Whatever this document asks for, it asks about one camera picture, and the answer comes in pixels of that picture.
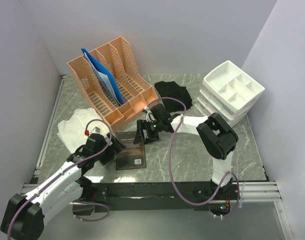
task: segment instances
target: white cloth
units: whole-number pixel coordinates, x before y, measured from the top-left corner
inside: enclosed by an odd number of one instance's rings
[[[58,123],[58,133],[57,136],[72,154],[76,151],[78,147],[84,145],[87,141],[87,136],[85,135],[85,127],[90,120],[102,119],[93,108],[88,109],[76,109],[72,117],[66,121],[63,120]],[[100,134],[106,136],[109,130],[105,124],[100,121],[94,121],[88,126],[88,131],[90,133],[98,132],[100,129]]]

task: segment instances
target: marble floor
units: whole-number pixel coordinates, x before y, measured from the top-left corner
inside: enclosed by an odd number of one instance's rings
[[[193,100],[196,98],[205,74],[144,74],[142,77],[151,85],[159,81],[175,81],[187,87]],[[53,128],[46,149],[38,183],[42,183],[56,172],[70,155],[64,144],[57,137],[57,124],[69,120],[75,109],[89,108],[82,98],[75,80],[68,76],[63,83]],[[202,116],[193,106],[187,116]],[[241,181],[266,180],[265,169],[256,146],[249,120],[244,117],[233,129],[239,137],[237,148],[232,158],[232,171]],[[136,121],[126,125],[120,131],[135,131]],[[145,146],[147,168],[130,171],[116,171],[114,161],[105,166],[100,163],[86,173],[94,183],[116,182],[169,182],[168,144],[171,134],[161,132],[160,141]],[[175,181],[209,181],[212,177],[212,157],[207,152],[199,136],[180,133],[176,136],[171,156],[172,172]]]

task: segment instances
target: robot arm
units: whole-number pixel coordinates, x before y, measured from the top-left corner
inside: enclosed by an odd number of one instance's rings
[[[137,121],[134,144],[142,141],[148,144],[159,140],[158,133],[162,131],[174,133],[174,129],[181,123],[182,118],[183,123],[179,126],[177,132],[195,134],[201,137],[207,151],[213,157],[211,180],[215,185],[219,185],[223,176],[231,171],[233,150],[236,148],[238,137],[218,113],[209,117],[183,117],[177,113],[170,115],[162,104],[157,104],[147,112],[146,120]],[[93,168],[95,162],[104,165],[126,148],[113,136],[111,136],[109,145],[106,139],[101,134],[91,134],[86,144],[80,146],[75,153],[71,154],[67,162],[47,181],[25,196],[15,194],[8,202],[0,230],[7,233],[13,217],[18,213],[18,209],[24,207],[11,227],[11,237],[15,240],[37,240],[45,225],[65,206],[75,200],[88,199],[93,194],[92,182],[84,177],[84,174]],[[96,157],[75,165],[82,159],[90,158],[90,156],[100,151],[103,152]],[[230,175],[225,178],[220,187],[225,191],[231,183]],[[48,187],[40,192],[40,189],[45,186]]]
[[[218,185],[223,176],[231,171],[233,151],[238,142],[235,131],[218,113],[210,116],[170,115],[162,104],[147,108],[146,120],[137,121],[137,133],[134,144],[144,141],[145,144],[159,140],[159,132],[173,133],[183,118],[178,133],[189,133],[200,136],[207,151],[212,156],[213,174],[211,181]],[[232,183],[231,173],[223,180],[221,188],[229,188]]]
[[[71,154],[62,167],[43,184],[25,196],[15,194],[8,202],[0,230],[7,234],[13,217],[19,208],[25,205],[11,227],[11,237],[14,240],[37,240],[45,225],[64,207],[75,200],[91,198],[93,195],[92,182],[84,177],[84,174],[93,168],[95,162],[104,165],[126,148],[114,136],[111,136],[108,145],[107,137],[98,133],[91,134],[86,144]],[[105,151],[101,154],[75,165],[75,163],[99,153],[103,148]]]

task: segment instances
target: book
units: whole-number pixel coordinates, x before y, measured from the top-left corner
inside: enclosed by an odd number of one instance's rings
[[[121,106],[122,104],[118,101],[113,86],[111,85],[108,76],[97,71],[97,69],[95,68],[95,66],[93,65],[92,61],[88,58],[87,54],[84,53],[84,57],[87,59],[87,61],[89,62],[92,70],[94,71],[94,73],[96,74],[98,80],[101,82],[101,84],[103,85],[104,89],[107,91],[107,93],[109,94],[109,96],[119,105]]]
[[[86,49],[82,48],[81,51],[87,55],[88,59],[91,61],[92,65],[95,67],[95,69],[98,72],[100,72],[104,75],[107,75],[118,102],[121,103],[121,105],[124,104],[125,102],[124,102],[123,96],[118,89],[114,76],[96,58],[94,58]]]
[[[116,139],[126,146],[116,155],[116,171],[147,168],[144,142],[134,144],[135,135],[135,131],[116,132]]]

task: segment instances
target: barcode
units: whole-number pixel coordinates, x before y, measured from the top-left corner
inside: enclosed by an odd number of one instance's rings
[[[136,165],[142,164],[142,160],[141,159],[135,159],[134,164],[136,164]]]

